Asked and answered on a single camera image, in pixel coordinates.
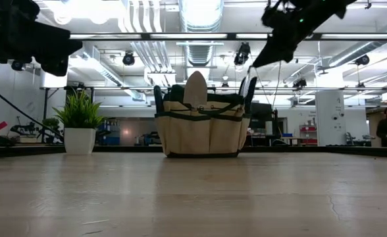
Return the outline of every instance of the spotlight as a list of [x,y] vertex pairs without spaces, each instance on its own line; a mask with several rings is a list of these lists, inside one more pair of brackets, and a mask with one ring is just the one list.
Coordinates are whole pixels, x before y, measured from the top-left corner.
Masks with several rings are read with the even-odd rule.
[[364,55],[364,56],[362,56],[362,57],[356,59],[356,60],[354,61],[354,64],[356,64],[357,66],[360,66],[360,65],[368,65],[370,61],[371,61],[371,60],[369,59],[369,57],[368,57],[367,55]]
[[356,85],[356,88],[365,88],[365,84],[363,82],[359,82],[357,85]]
[[299,79],[296,83],[293,84],[294,88],[303,88],[305,86],[307,86],[307,83],[304,78]]
[[135,63],[134,52],[126,51],[125,56],[123,56],[122,62],[126,66],[132,66]]
[[24,66],[24,63],[21,63],[20,61],[16,60],[14,60],[11,65],[12,69],[18,72],[22,72],[25,69]]
[[242,45],[239,48],[239,51],[234,57],[234,64],[236,66],[242,66],[249,59],[249,54],[251,53],[251,47],[248,42],[242,42]]

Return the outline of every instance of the air duct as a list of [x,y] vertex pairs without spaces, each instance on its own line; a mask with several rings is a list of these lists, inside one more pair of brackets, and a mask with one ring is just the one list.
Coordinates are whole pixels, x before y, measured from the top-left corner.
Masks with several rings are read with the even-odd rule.
[[[387,26],[383,27],[378,32],[380,33],[387,32]],[[346,63],[352,62],[364,56],[365,54],[385,44],[387,44],[387,41],[372,41],[367,43],[365,42],[356,43],[355,45],[351,46],[350,48],[344,50],[343,52],[331,58],[328,64],[331,67],[342,66]]]
[[[222,21],[223,0],[178,0],[180,21],[185,32],[218,32]],[[207,66],[214,46],[185,46],[192,66]]]
[[[88,47],[87,45],[83,46],[83,57],[79,57],[81,59],[84,59],[87,61],[87,63],[90,64],[90,67],[100,75],[102,75],[105,79],[110,80],[116,86],[127,86],[122,82],[120,79],[120,76],[113,71],[113,69],[109,68],[107,65],[101,63],[100,60],[100,52],[96,47]],[[141,101],[143,99],[143,95],[136,90],[124,90],[130,97],[132,97],[133,100]]]

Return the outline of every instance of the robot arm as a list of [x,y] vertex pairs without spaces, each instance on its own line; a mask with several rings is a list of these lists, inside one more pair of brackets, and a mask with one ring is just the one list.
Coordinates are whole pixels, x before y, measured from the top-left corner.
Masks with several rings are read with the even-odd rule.
[[82,42],[70,39],[68,30],[36,22],[39,12],[32,0],[0,0],[0,63],[31,63],[34,57],[44,71],[64,76],[69,55]]

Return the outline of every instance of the white pot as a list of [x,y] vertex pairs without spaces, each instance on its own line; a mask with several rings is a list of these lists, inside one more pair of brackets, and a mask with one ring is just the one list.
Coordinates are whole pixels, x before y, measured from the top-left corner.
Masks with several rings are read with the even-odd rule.
[[95,143],[93,128],[65,128],[64,148],[70,155],[89,155]]

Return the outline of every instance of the green plant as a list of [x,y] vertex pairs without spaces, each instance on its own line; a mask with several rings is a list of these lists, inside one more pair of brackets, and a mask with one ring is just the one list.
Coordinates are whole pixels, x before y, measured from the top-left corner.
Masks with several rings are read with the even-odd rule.
[[65,128],[94,128],[96,129],[103,120],[97,116],[97,110],[101,103],[93,103],[85,91],[75,92],[68,96],[64,110],[53,108],[56,117],[63,123]]
[[59,120],[57,118],[46,118],[43,119],[43,124],[51,128],[54,131],[59,130]]

